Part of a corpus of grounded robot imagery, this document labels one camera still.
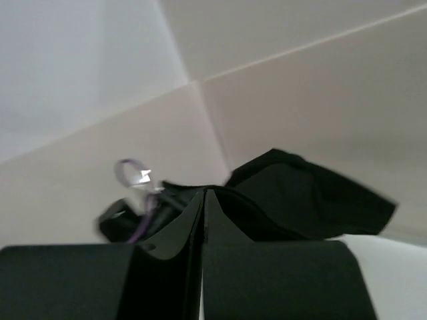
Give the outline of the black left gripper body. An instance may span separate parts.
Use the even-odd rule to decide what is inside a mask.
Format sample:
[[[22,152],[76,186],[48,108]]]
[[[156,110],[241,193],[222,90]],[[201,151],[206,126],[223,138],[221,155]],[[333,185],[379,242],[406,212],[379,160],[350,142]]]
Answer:
[[[164,187],[148,193],[138,213],[126,199],[112,203],[99,217],[98,230],[111,243],[145,240],[177,218],[187,207],[185,191]]]

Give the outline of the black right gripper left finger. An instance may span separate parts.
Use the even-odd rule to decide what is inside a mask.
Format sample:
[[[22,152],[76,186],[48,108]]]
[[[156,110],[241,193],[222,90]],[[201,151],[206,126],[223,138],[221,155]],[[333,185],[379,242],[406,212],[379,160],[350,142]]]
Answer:
[[[197,319],[203,194],[140,243],[1,250],[2,319]]]

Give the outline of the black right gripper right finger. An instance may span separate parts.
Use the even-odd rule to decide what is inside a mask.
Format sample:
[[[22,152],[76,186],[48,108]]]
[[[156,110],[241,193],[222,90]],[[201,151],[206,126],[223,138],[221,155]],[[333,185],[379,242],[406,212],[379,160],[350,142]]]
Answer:
[[[375,319],[360,266],[340,241],[255,242],[204,202],[206,319]]]

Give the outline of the black tank top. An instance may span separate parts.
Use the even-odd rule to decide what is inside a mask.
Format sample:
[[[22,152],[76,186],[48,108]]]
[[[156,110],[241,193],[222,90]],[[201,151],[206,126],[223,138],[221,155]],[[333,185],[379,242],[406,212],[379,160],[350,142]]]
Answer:
[[[226,216],[254,241],[377,235],[398,207],[355,180],[280,149],[235,168],[224,185],[162,185],[181,199],[213,190]]]

